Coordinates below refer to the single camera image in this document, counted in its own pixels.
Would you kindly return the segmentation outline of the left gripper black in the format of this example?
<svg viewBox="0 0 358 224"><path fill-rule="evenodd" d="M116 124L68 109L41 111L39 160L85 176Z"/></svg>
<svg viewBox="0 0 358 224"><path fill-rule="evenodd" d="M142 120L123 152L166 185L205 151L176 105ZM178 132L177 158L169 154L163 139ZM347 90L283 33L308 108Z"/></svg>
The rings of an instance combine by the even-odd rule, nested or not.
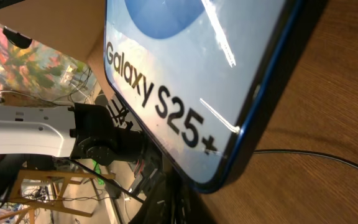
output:
<svg viewBox="0 0 358 224"><path fill-rule="evenodd" d="M155 149L148 150L142 162L136 174L142 180L137 187L131 187L131 193L143 193L145 200L129 223L185 224L183 182L176 170Z"/></svg>

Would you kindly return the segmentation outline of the blue Galaxy smartphone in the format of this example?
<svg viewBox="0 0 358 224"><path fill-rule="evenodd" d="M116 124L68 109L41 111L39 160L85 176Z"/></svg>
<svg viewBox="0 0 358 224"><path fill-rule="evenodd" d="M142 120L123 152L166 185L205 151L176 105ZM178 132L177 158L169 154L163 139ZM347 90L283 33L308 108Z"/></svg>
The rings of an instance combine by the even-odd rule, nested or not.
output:
<svg viewBox="0 0 358 224"><path fill-rule="evenodd" d="M228 178L304 1L107 0L109 85L204 194Z"/></svg>

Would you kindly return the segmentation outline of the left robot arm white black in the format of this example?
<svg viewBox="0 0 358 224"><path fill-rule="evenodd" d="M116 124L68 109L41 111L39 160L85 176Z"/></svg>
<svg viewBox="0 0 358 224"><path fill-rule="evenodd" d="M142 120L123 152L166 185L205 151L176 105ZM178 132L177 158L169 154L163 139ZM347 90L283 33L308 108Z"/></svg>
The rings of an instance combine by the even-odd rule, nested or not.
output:
<svg viewBox="0 0 358 224"><path fill-rule="evenodd" d="M162 168L162 158L145 136L115 127L107 108L75 103L54 108L0 105L0 196L14 198L13 185L21 165L34 160L50 168L52 158L73 164L93 159L106 166L113 161L132 162L151 154Z"/></svg>

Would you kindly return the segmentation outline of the wooden frame stand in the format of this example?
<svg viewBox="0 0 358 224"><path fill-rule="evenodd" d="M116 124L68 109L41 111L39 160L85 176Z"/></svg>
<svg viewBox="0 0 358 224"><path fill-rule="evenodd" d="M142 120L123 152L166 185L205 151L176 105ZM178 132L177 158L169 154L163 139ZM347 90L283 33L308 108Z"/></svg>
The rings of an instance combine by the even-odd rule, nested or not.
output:
<svg viewBox="0 0 358 224"><path fill-rule="evenodd" d="M21 169L0 197L0 208L19 208L0 213L0 221L16 216L16 223L35 223L36 211L44 210L57 212L65 222L70 216L100 220L102 215L111 215L111 204L106 201L108 193L97 183L95 175L81 168L74 172Z"/></svg>

